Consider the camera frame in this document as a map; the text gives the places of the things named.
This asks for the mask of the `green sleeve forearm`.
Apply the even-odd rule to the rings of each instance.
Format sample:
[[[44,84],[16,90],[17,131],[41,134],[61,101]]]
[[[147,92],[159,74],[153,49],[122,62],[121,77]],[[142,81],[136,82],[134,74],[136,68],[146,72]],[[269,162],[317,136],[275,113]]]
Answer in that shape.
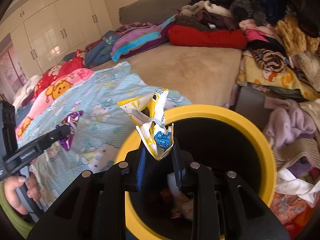
[[[5,215],[17,230],[17,232],[24,238],[27,239],[29,232],[33,228],[33,224],[26,222],[21,218],[8,203],[5,193],[4,193],[4,182],[1,182],[1,208],[3,209]]]

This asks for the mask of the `person's left hand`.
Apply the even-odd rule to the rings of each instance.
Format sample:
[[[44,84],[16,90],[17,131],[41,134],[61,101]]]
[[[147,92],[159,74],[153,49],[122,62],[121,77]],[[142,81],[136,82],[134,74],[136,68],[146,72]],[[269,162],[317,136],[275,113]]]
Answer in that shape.
[[[36,181],[35,175],[30,172],[29,178],[25,179],[23,176],[11,176],[4,181],[4,194],[10,206],[22,217],[28,214],[28,211],[23,206],[20,198],[17,195],[16,189],[22,185],[27,186],[27,196],[34,201],[39,201],[41,193],[39,184]]]

